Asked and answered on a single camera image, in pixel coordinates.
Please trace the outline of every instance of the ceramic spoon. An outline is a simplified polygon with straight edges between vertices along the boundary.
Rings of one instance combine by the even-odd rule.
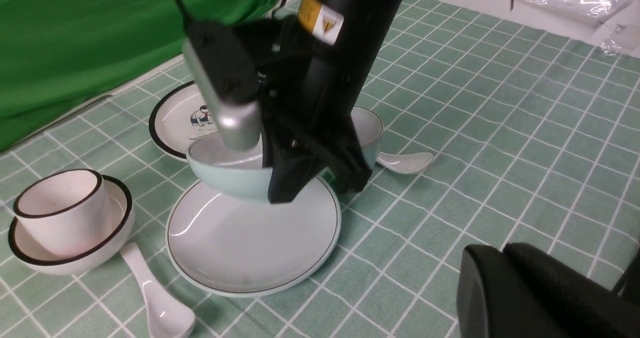
[[[120,254],[135,276],[146,306],[146,324],[151,338],[187,338],[194,330],[196,315],[158,283],[135,243]]]
[[[388,154],[380,152],[375,160],[379,165],[398,174],[414,174],[427,169],[434,155],[428,152],[411,154]]]

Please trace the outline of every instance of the white plate with black rim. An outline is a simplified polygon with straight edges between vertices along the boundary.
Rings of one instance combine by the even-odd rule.
[[[149,117],[153,143],[180,161],[186,162],[185,152],[194,140],[217,131],[194,81],[180,85],[162,97]]]
[[[338,199],[314,178],[291,203],[263,204],[224,195],[201,181],[180,197],[167,221],[169,258],[202,290],[262,297],[311,276],[340,234]]]

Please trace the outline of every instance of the cup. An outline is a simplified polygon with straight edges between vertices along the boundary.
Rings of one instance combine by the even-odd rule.
[[[13,204],[24,229],[58,258],[86,252],[112,233],[103,176],[91,169],[57,172],[26,188]]]
[[[382,120],[371,110],[360,107],[351,111],[351,119],[366,163],[373,169],[382,143]],[[233,151],[225,147],[222,136],[215,132],[195,140],[187,149],[186,156],[195,176],[222,194],[247,201],[268,202],[274,170],[263,167],[262,140],[249,151]]]

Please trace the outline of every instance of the white saucer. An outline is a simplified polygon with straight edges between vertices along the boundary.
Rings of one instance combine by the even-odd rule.
[[[238,200],[199,181],[169,215],[169,258],[187,281],[215,295],[278,293],[327,260],[340,234],[339,207],[321,178],[279,205]]]
[[[194,140],[217,131],[201,91],[193,81],[170,91],[149,117],[149,133],[154,144],[181,161],[186,161],[185,152]]]
[[[111,176],[103,176],[110,198],[110,221],[113,232],[103,242],[84,253],[69,258],[59,258],[44,249],[27,232],[25,227],[13,218],[9,226],[9,248],[20,262],[30,269],[51,275],[81,274],[98,267],[109,260],[124,246],[131,234],[134,222],[131,192],[121,181]]]

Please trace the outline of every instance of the cartoon figure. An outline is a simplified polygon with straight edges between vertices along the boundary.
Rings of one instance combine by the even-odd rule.
[[[213,124],[213,117],[209,114],[209,108],[203,105],[191,115],[191,125],[204,127],[205,124]]]

